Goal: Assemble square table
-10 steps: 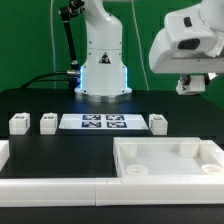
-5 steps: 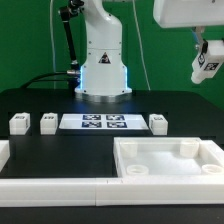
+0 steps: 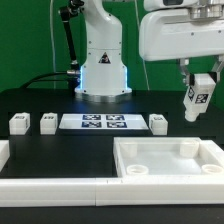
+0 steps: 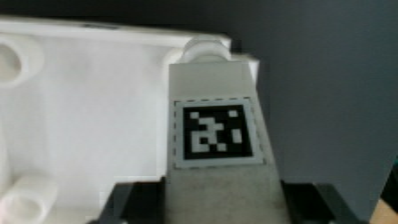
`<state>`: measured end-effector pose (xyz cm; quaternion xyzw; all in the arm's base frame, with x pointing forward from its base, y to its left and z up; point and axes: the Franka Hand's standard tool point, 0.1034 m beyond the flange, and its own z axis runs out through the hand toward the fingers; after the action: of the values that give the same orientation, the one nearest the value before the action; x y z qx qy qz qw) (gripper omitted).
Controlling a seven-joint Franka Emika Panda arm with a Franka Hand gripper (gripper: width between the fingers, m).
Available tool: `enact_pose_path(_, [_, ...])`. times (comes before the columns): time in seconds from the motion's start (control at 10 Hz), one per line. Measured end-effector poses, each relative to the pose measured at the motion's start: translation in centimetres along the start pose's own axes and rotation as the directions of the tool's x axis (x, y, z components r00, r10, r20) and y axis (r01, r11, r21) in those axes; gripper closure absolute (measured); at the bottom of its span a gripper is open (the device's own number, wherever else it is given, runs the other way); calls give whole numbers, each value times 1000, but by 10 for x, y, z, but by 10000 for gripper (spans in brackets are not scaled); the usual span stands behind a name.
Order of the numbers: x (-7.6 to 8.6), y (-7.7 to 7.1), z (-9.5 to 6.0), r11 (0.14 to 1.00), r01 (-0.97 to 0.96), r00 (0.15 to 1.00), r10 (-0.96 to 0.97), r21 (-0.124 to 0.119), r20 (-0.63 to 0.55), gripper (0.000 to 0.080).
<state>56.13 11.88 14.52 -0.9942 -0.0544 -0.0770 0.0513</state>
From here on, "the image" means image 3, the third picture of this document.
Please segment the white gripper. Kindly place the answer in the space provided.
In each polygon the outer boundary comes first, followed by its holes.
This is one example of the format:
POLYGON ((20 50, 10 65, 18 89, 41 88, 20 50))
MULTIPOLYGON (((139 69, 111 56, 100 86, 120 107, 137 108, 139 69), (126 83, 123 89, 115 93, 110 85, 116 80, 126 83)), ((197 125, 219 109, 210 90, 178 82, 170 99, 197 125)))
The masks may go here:
POLYGON ((187 9, 148 13, 140 24, 139 54, 146 61, 178 59, 186 86, 195 83, 187 58, 217 55, 209 79, 219 82, 224 69, 224 16, 192 20, 187 9))

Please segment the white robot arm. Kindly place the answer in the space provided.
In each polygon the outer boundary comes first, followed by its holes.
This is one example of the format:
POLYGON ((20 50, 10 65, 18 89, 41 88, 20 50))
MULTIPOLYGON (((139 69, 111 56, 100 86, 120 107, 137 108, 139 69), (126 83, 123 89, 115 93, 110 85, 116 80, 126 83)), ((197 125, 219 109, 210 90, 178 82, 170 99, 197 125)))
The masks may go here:
MULTIPOLYGON (((87 57, 76 96, 115 102, 132 93, 121 59, 122 24, 109 14, 107 0, 82 0, 87 57)), ((224 55, 224 0, 143 0, 139 55, 145 61, 224 55)))

